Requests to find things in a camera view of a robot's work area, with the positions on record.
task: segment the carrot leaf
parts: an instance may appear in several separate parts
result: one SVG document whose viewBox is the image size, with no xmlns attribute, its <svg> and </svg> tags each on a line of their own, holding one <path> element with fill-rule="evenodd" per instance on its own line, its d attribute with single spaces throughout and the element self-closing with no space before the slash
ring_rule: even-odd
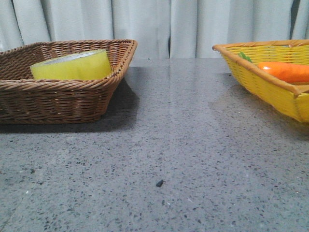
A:
<svg viewBox="0 0 309 232">
<path fill-rule="evenodd" d="M 252 60 L 250 59 L 250 57 L 246 56 L 243 52 L 239 52 L 238 55 L 239 55 L 241 58 L 243 58 L 243 59 L 245 59 L 245 60 L 247 60 L 247 61 L 249 61 L 249 62 L 252 63 Z"/>
</svg>

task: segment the roll of tape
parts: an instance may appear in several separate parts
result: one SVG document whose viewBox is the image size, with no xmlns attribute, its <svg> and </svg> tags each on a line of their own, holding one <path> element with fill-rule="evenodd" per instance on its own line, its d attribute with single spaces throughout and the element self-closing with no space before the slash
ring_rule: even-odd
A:
<svg viewBox="0 0 309 232">
<path fill-rule="evenodd" d="M 112 71 L 105 49 L 49 59 L 31 65 L 30 69 L 35 80 L 97 80 Z"/>
</svg>

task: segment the black speck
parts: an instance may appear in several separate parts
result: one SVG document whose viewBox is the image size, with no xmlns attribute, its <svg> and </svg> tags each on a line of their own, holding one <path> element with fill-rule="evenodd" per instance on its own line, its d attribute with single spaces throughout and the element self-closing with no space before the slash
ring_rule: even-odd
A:
<svg viewBox="0 0 309 232">
<path fill-rule="evenodd" d="M 157 186 L 157 187 L 161 187 L 161 186 L 163 185 L 163 182 L 164 182 L 164 180 L 160 180 L 160 181 L 156 184 L 156 186 Z"/>
</svg>

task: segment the wicker basket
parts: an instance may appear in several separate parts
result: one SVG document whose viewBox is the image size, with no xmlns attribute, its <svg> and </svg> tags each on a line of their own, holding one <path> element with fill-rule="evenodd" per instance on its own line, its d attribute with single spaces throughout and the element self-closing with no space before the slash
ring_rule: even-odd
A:
<svg viewBox="0 0 309 232">
<path fill-rule="evenodd" d="M 123 79 L 135 40 L 42 42 L 0 53 L 0 124 L 85 123 L 100 119 Z M 112 73 L 100 80 L 33 80 L 30 65 L 106 49 Z"/>
<path fill-rule="evenodd" d="M 251 93 L 271 104 L 279 112 L 299 122 L 309 122 L 309 83 L 289 84 L 262 71 L 262 61 L 281 61 L 309 65 L 309 40 L 285 40 L 219 44 L 233 76 Z M 253 63 L 240 58 L 242 51 Z"/>
</svg>

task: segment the orange carrot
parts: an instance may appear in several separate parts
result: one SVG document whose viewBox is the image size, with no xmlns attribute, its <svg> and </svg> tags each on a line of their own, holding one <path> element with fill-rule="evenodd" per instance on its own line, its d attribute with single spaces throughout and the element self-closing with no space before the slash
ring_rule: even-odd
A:
<svg viewBox="0 0 309 232">
<path fill-rule="evenodd" d="M 261 62 L 258 67 L 288 83 L 309 82 L 309 65 L 270 61 Z"/>
</svg>

